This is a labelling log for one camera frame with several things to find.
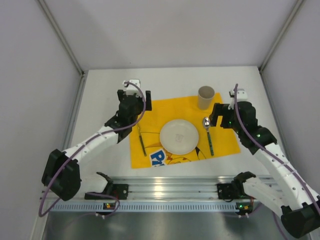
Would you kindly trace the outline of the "spoon with teal handle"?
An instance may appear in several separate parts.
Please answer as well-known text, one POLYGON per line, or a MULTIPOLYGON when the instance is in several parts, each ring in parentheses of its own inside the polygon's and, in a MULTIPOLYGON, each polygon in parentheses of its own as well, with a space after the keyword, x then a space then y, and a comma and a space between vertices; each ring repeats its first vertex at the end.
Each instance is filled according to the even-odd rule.
POLYGON ((210 134, 210 127, 211 127, 210 119, 208 117, 204 117, 202 120, 202 125, 206 130, 210 154, 211 156, 214 156, 214 148, 213 148, 211 134, 210 134))

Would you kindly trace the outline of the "beige cup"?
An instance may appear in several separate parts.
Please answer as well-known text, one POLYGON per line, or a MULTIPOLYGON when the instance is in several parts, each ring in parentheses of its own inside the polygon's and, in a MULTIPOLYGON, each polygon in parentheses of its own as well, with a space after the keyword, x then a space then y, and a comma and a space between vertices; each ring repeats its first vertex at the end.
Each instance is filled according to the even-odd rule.
POLYGON ((198 89, 197 106, 200 110, 207 110, 214 98, 215 90, 210 86, 202 86, 198 89))

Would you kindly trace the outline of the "fork with teal handle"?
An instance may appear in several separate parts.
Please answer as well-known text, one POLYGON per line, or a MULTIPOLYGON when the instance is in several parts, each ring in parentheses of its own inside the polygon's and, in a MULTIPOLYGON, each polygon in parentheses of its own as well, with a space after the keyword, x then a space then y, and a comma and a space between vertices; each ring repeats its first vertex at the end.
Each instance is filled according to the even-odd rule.
POLYGON ((142 137, 142 133, 141 133, 141 128, 140 128, 139 124, 137 124, 137 131, 138 131, 139 141, 140 141, 140 144, 141 144, 141 148, 142 148, 143 154, 146 157, 147 153, 146 153, 146 149, 145 149, 145 145, 144 145, 143 137, 142 137))

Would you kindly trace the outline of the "cream round plate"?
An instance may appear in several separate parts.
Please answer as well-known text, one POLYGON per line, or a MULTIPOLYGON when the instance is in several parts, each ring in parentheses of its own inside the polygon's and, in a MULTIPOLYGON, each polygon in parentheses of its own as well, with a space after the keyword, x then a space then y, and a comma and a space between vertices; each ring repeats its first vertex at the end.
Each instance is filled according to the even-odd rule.
POLYGON ((199 133, 191 122, 184 119, 174 119, 161 128, 159 140, 169 153, 186 155, 196 149, 199 133))

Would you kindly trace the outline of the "yellow cartoon cloth placemat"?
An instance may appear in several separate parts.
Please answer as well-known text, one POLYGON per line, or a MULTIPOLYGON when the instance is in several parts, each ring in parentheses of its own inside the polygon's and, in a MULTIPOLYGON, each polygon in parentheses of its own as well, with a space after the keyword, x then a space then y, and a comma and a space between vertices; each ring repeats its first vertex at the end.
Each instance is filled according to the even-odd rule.
POLYGON ((189 163, 241 152, 233 130, 216 126, 209 129, 214 151, 214 156, 211 156, 207 132, 203 127, 203 118, 209 116, 212 109, 200 110, 197 102, 197 96, 153 100, 152 111, 147 111, 138 123, 147 156, 144 156, 142 150, 137 125, 133 127, 129 135, 130 159, 133 169, 189 163), (197 147, 185 155, 172 154, 160 143, 162 127, 167 122, 176 119, 189 121, 196 127, 199 134, 197 147))

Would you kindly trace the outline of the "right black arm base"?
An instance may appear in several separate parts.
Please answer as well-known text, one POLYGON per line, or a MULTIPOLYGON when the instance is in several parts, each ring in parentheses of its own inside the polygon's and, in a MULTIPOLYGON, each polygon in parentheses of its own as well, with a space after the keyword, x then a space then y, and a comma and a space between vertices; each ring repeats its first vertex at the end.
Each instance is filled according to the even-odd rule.
POLYGON ((218 183, 216 185, 218 198, 228 203, 233 200, 249 199, 250 196, 245 193, 243 184, 248 179, 255 177, 255 174, 246 171, 236 175, 230 183, 218 183))

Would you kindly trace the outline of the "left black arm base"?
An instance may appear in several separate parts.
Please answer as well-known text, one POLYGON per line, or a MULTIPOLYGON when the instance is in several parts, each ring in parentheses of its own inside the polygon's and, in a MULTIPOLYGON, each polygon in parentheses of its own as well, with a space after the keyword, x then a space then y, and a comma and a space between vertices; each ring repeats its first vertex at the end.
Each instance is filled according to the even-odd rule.
POLYGON ((115 183, 108 175, 102 172, 96 172, 94 187, 100 187, 95 191, 88 191, 84 194, 85 200, 111 200, 112 197, 118 200, 126 200, 129 193, 129 185, 124 183, 115 183))

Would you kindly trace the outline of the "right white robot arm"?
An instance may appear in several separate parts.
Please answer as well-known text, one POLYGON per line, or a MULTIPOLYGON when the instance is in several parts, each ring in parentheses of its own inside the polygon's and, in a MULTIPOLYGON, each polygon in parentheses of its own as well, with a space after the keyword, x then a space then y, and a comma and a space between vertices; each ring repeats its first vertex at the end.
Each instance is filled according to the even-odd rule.
POLYGON ((231 181, 231 199, 252 197, 269 208, 294 238, 301 238, 320 227, 320 194, 313 190, 283 153, 271 131, 258 124, 256 109, 244 89, 229 92, 229 104, 215 103, 210 126, 232 129, 240 143, 267 169, 280 187, 277 192, 250 171, 231 181))

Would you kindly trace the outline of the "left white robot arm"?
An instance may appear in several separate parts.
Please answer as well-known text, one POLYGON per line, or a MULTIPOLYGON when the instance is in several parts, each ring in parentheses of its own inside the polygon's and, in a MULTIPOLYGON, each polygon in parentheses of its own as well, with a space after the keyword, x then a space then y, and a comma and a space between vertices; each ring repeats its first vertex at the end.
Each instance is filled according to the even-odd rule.
POLYGON ((118 110, 96 133, 73 147, 49 154, 41 182, 59 199, 75 197, 82 185, 81 167, 124 140, 144 113, 152 110, 151 92, 143 92, 138 79, 124 81, 117 97, 118 110))

